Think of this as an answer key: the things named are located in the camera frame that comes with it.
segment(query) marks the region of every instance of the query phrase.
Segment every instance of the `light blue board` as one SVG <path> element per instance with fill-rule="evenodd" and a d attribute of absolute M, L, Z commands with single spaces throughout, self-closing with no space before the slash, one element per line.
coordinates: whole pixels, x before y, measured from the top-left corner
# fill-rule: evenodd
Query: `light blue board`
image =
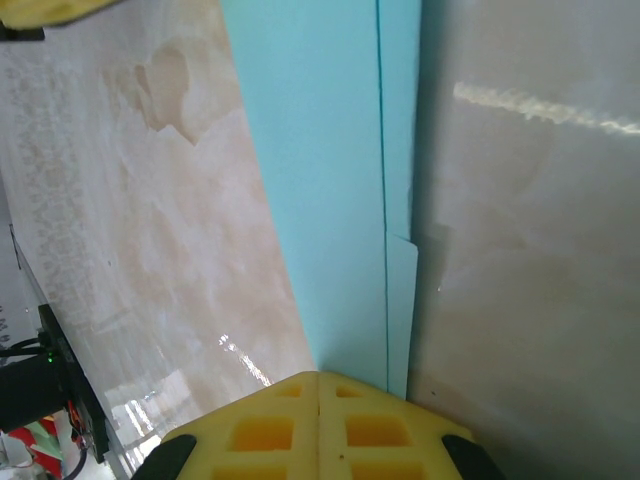
<path fill-rule="evenodd" d="M 313 358 L 386 389 L 376 2 L 222 5 Z"/>
<path fill-rule="evenodd" d="M 387 233 L 389 268 L 389 392 L 407 396 L 409 347 L 416 290 L 418 248 Z"/>
<path fill-rule="evenodd" d="M 222 5 L 316 364 L 404 398 L 420 1 Z"/>
<path fill-rule="evenodd" d="M 387 231 L 408 240 L 421 0 L 379 0 Z"/>
<path fill-rule="evenodd" d="M 387 225 L 388 391 L 407 394 L 418 249 L 409 243 L 421 0 L 379 0 Z"/>

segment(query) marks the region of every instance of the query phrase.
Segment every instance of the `black cable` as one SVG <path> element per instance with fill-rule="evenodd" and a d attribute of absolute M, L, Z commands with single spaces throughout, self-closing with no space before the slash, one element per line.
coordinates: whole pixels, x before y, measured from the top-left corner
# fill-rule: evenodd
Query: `black cable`
<path fill-rule="evenodd" d="M 28 345 L 34 345 L 36 343 L 40 343 L 40 340 L 38 340 L 37 338 L 27 338 L 26 340 L 22 340 L 21 342 L 14 343 L 9 348 L 22 348 Z"/>
<path fill-rule="evenodd" d="M 81 448 L 80 449 L 80 460 L 78 460 L 78 465 L 76 465 L 76 468 L 73 469 L 73 472 L 71 472 L 69 475 L 64 477 L 62 480 L 74 480 L 74 478 L 76 478 L 78 475 L 80 475 L 80 472 L 84 468 L 84 464 L 85 463 L 87 463 L 87 449 L 86 448 Z"/>
<path fill-rule="evenodd" d="M 44 347 L 7 348 L 5 350 L 0 350 L 0 358 L 39 355 L 46 351 L 47 350 Z"/>

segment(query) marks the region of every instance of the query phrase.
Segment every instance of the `yellow object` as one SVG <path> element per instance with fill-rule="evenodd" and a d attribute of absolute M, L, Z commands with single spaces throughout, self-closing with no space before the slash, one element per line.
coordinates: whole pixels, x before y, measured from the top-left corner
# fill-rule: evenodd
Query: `yellow object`
<path fill-rule="evenodd" d="M 445 418 L 333 373 L 306 372 L 167 435 L 197 444 L 179 480 L 460 479 Z"/>
<path fill-rule="evenodd" d="M 0 21 L 9 28 L 57 25 L 76 20 L 117 0 L 0 0 Z"/>

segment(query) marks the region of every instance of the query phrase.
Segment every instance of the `beige marble surface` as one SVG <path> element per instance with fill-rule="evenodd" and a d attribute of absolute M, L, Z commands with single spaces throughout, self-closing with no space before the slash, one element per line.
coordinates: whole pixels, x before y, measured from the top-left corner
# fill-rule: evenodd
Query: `beige marble surface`
<path fill-rule="evenodd" d="M 450 6 L 411 397 L 509 478 L 640 478 L 640 4 Z"/>
<path fill-rule="evenodd" d="M 0 50 L 0 166 L 135 466 L 174 426 L 314 365 L 218 3 L 129 0 L 47 35 Z"/>

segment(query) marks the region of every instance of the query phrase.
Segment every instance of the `glossy wall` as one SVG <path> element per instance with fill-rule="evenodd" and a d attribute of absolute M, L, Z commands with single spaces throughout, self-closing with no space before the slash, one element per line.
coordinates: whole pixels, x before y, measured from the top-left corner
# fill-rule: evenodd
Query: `glossy wall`
<path fill-rule="evenodd" d="M 476 428 L 510 478 L 636 478 L 640 4 L 448 18 L 421 98 L 439 109 L 435 140 L 418 132 L 411 397 Z"/>

